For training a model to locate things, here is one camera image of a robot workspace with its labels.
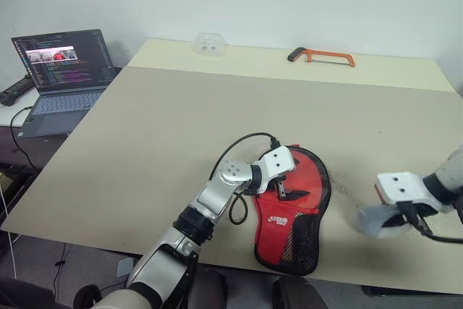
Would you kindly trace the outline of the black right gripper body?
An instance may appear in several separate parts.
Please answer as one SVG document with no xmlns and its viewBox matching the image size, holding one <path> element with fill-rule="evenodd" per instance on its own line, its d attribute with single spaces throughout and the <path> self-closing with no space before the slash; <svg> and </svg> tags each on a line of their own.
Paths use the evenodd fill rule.
<svg viewBox="0 0 463 309">
<path fill-rule="evenodd" d="M 412 201 L 398 202 L 396 206 L 406 221 L 417 231 L 430 231 L 425 217 L 434 216 L 434 208 L 424 203 L 413 203 Z"/>
</svg>

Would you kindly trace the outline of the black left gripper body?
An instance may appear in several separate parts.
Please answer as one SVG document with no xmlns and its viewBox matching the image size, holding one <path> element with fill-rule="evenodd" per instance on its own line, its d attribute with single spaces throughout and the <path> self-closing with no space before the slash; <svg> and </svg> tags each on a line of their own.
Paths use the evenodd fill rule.
<svg viewBox="0 0 463 309">
<path fill-rule="evenodd" d="M 269 183 L 268 183 L 268 189 L 269 190 L 274 190 L 277 193 L 278 198 L 287 198 L 288 195 L 286 193 L 285 187 L 284 187 L 284 181 L 286 180 L 286 175 L 282 174 L 280 176 L 277 176 L 273 178 Z"/>
</svg>

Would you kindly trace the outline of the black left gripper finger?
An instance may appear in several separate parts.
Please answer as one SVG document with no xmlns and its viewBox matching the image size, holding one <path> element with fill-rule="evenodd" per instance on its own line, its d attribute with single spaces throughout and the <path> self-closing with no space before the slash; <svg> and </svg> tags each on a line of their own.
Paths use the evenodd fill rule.
<svg viewBox="0 0 463 309">
<path fill-rule="evenodd" d="M 310 192 L 305 191 L 305 190 L 293 190 L 291 192 L 285 192 L 284 194 L 281 194 L 281 200 L 282 201 L 298 200 L 300 198 L 308 196 L 309 194 Z"/>
</svg>

